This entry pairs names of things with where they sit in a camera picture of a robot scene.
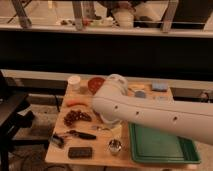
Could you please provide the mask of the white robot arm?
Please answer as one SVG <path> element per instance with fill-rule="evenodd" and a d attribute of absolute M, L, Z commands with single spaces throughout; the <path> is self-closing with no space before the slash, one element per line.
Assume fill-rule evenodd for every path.
<path fill-rule="evenodd" d="M 153 100 L 127 95 L 128 81 L 111 74 L 92 98 L 105 120 L 121 119 L 213 145 L 213 104 Z"/>

